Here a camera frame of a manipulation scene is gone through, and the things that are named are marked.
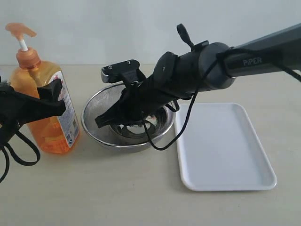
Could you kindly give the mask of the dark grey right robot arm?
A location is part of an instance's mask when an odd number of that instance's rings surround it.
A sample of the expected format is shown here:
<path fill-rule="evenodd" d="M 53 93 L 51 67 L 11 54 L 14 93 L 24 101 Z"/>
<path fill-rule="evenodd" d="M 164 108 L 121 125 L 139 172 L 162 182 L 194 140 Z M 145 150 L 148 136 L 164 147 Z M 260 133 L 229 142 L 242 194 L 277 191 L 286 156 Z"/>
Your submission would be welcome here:
<path fill-rule="evenodd" d="M 177 31 L 190 51 L 181 56 L 166 52 L 150 76 L 140 71 L 140 63 L 134 59 L 101 69 L 103 82 L 121 81 L 125 88 L 119 99 L 95 118 L 99 128 L 141 123 L 170 102 L 189 100 L 199 92 L 226 89 L 241 76 L 284 71 L 301 78 L 299 24 L 237 47 L 208 41 L 194 44 L 184 25 L 179 24 Z"/>

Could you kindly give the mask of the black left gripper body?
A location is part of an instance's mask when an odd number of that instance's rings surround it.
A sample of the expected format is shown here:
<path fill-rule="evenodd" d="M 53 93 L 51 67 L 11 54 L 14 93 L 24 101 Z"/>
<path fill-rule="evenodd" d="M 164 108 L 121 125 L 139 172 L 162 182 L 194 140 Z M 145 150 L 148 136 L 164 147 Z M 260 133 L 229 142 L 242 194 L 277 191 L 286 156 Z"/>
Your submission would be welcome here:
<path fill-rule="evenodd" d="M 21 109 L 24 107 L 26 95 L 14 91 L 12 86 L 0 85 L 0 145 L 4 146 L 17 134 L 23 126 L 19 122 Z"/>

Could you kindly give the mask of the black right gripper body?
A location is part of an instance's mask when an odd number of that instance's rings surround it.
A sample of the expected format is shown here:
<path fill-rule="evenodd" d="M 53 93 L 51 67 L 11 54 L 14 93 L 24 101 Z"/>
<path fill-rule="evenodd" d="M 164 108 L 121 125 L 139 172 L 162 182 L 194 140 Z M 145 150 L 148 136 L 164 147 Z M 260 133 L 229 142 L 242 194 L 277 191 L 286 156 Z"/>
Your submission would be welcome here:
<path fill-rule="evenodd" d="M 125 122 L 140 122 L 159 108 L 179 110 L 178 96 L 168 90 L 168 77 L 151 75 L 138 85 L 126 88 L 119 99 L 120 117 Z"/>

